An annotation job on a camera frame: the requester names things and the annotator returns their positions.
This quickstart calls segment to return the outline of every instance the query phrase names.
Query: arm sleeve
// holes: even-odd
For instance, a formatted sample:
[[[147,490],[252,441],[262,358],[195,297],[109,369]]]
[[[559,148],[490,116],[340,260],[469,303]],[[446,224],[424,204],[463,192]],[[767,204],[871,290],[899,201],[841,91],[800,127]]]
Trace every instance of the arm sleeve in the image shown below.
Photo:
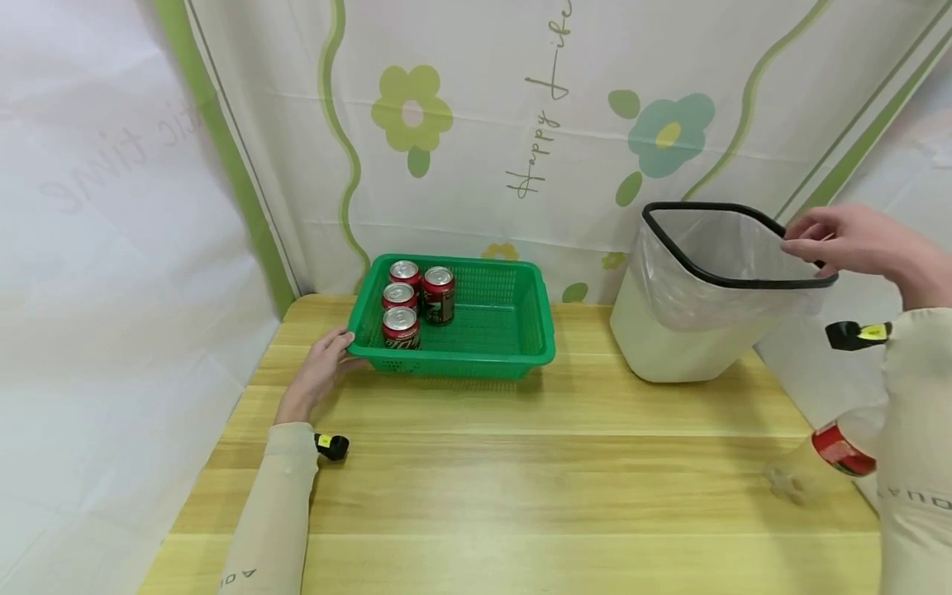
[[[880,592],[952,593],[952,308],[900,316],[883,372]]]
[[[317,448],[310,424],[272,426],[265,458],[231,538],[220,595],[300,595],[315,473]]]

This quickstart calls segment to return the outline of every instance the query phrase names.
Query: human arm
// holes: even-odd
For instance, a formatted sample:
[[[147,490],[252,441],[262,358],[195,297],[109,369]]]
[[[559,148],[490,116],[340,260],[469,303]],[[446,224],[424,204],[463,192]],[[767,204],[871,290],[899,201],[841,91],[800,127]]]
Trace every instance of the human arm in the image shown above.
[[[318,469],[309,420],[336,378],[362,364],[347,357],[351,341],[345,327],[319,339],[282,397],[231,539],[218,586],[221,595],[300,594],[309,497]]]
[[[882,595],[952,593],[952,257],[860,206],[814,209],[783,249],[838,269],[878,274],[902,295],[883,374],[879,438]]]

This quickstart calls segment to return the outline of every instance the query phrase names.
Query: soda can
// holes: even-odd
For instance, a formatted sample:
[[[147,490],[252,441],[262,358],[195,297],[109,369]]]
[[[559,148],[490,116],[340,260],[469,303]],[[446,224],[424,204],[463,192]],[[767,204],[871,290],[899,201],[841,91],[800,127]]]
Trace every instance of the soda can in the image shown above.
[[[392,307],[409,307],[414,312],[418,311],[416,291],[406,283],[391,283],[384,288],[384,296],[381,298],[384,310]]]
[[[416,312],[398,306],[384,312],[384,347],[387,349],[419,349],[420,321]]]
[[[398,260],[390,265],[390,283],[406,283],[419,295],[423,289],[422,281],[420,268],[413,261]]]
[[[433,267],[423,276],[423,309],[432,325],[447,325],[456,309],[456,278],[446,267]]]

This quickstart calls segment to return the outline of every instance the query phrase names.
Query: can lid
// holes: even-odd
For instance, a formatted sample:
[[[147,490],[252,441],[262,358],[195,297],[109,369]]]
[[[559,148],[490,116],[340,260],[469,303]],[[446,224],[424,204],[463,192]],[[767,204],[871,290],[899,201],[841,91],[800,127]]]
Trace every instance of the can lid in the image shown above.
[[[384,288],[384,297],[395,304],[408,302],[413,293],[413,288],[407,283],[391,283]]]
[[[390,265],[390,274],[397,279],[409,279],[419,271],[420,268],[411,260],[398,260]]]
[[[446,267],[433,267],[426,272],[426,281],[435,286],[446,285],[453,280],[453,273]]]
[[[384,312],[384,325],[391,330],[407,330],[416,324],[416,312],[409,307],[392,307]]]

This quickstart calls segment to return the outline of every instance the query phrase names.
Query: green stripe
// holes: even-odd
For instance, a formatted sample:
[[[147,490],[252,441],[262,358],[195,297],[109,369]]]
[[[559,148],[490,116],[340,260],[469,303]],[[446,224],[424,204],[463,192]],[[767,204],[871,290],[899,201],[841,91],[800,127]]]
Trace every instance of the green stripe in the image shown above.
[[[361,248],[361,245],[354,239],[353,231],[350,229],[350,199],[353,198],[354,191],[360,184],[361,168],[360,158],[357,151],[344,134],[344,127],[337,117],[337,109],[334,107],[334,93],[331,86],[330,71],[334,66],[334,57],[337,55],[337,49],[341,47],[341,41],[344,39],[344,27],[347,23],[347,14],[344,10],[344,0],[333,0],[331,3],[330,32],[327,35],[327,41],[321,48],[321,57],[318,60],[317,83],[318,96],[320,97],[321,107],[324,109],[324,117],[327,125],[330,127],[334,138],[341,144],[341,147],[347,153],[347,159],[350,162],[350,181],[344,188],[344,194],[341,196],[341,204],[338,207],[338,218],[341,223],[341,229],[344,230],[344,237],[350,245],[350,249],[360,257],[364,270],[357,285],[354,286],[354,293],[360,291],[360,285],[364,280],[364,275],[370,268],[370,259],[367,252]]]
[[[744,142],[744,138],[750,129],[750,123],[754,119],[754,107],[757,104],[757,87],[761,84],[761,77],[764,75],[764,72],[766,72],[770,63],[773,62],[774,58],[776,58],[780,52],[793,43],[797,37],[802,35],[810,25],[823,14],[829,7],[831,1],[832,0],[818,0],[817,3],[813,5],[813,8],[810,9],[810,12],[808,12],[793,29],[788,31],[786,35],[777,40],[774,45],[770,46],[766,53],[761,56],[761,59],[757,61],[757,64],[754,65],[754,70],[750,73],[750,76],[747,78],[747,83],[744,85],[744,95],[741,99],[741,121],[738,123],[737,130],[734,132],[734,138],[732,138],[730,144],[727,145],[727,149],[724,151],[724,154],[721,155],[721,159],[714,164],[714,167],[711,168],[703,178],[698,180],[697,184],[687,191],[687,194],[681,199],[682,201],[689,200],[699,188],[714,179],[717,174],[721,173],[721,170],[737,155],[737,149]]]
[[[169,38],[172,53],[181,66],[199,115],[215,145],[228,181],[231,182],[231,189],[245,218],[251,242],[268,278],[268,286],[274,296],[278,313],[284,317],[285,312],[294,303],[294,291],[241,152],[231,138],[228,122],[218,105],[217,93],[205,69],[202,54],[192,36],[186,2],[187,0],[154,0],[155,11]]]
[[[905,61],[909,58],[909,55],[911,55],[912,52],[915,51],[915,49],[922,43],[924,37],[935,28],[942,17],[945,16],[945,13],[948,12],[950,7],[952,7],[952,1],[946,2],[939,15],[932,21],[928,29],[926,29],[926,31],[920,35],[920,38],[903,57],[902,61],[900,62],[900,66],[905,63]],[[846,181],[849,179],[849,177],[853,175],[853,171],[856,170],[856,168],[860,165],[860,162],[863,161],[863,158],[866,156],[866,154],[873,148],[873,145],[876,144],[876,141],[879,140],[880,136],[882,136],[883,132],[886,130],[886,127],[889,126],[889,123],[892,122],[893,118],[896,117],[896,114],[899,113],[899,110],[902,109],[902,106],[905,105],[905,102],[908,101],[909,97],[919,86],[919,83],[922,81],[925,75],[928,74],[930,70],[932,70],[932,67],[936,61],[942,57],[942,53],[946,46],[948,46],[950,39],[952,39],[952,29],[950,29],[942,37],[942,40],[939,42],[939,44],[937,44],[936,47],[929,52],[929,55],[926,56],[925,60],[923,60],[921,64],[919,64],[919,67],[916,68],[916,70],[912,73],[912,75],[909,77],[909,80],[907,80],[905,84],[899,88],[896,95],[889,100],[889,103],[885,105],[883,110],[880,111],[879,115],[876,116],[869,127],[863,132],[863,134],[860,135],[860,138],[857,139],[852,147],[849,148],[839,163],[837,163],[836,166],[834,166],[833,169],[830,170],[828,174],[826,174],[826,177],[823,178],[823,181],[820,182],[815,190],[813,190],[813,193],[810,194],[809,198],[807,198],[800,208],[797,209],[797,213],[791,217],[791,220],[795,219],[797,216],[811,208],[822,207],[830,204],[840,189],[843,188],[843,185],[846,184]],[[812,175],[813,172],[810,172],[810,175],[807,176],[806,180],[809,180]],[[790,203],[793,201],[794,197],[797,195],[803,185],[806,184],[806,180],[803,181],[803,184],[801,184],[800,188],[797,188],[797,191],[794,192],[793,196],[791,196],[789,200],[786,201],[783,207],[777,211],[777,217],[782,215],[786,208],[790,206]]]

